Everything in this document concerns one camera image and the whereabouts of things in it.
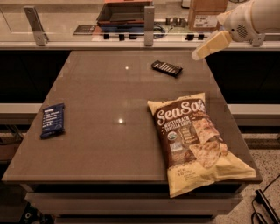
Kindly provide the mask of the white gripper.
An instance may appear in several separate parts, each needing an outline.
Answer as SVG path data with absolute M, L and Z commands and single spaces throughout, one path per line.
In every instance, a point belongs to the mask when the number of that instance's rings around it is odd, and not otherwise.
M 217 19 L 225 31 L 213 32 L 192 52 L 192 58 L 202 60 L 210 54 L 226 49 L 232 40 L 243 42 L 255 39 L 257 32 L 252 22 L 252 5 L 242 3 L 232 10 L 219 14 Z

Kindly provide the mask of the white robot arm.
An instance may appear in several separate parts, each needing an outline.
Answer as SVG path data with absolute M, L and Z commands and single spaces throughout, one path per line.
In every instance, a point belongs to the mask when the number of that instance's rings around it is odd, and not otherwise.
M 248 0 L 217 16 L 221 31 L 214 31 L 193 52 L 194 60 L 229 47 L 232 41 L 263 44 L 268 33 L 280 32 L 280 0 Z

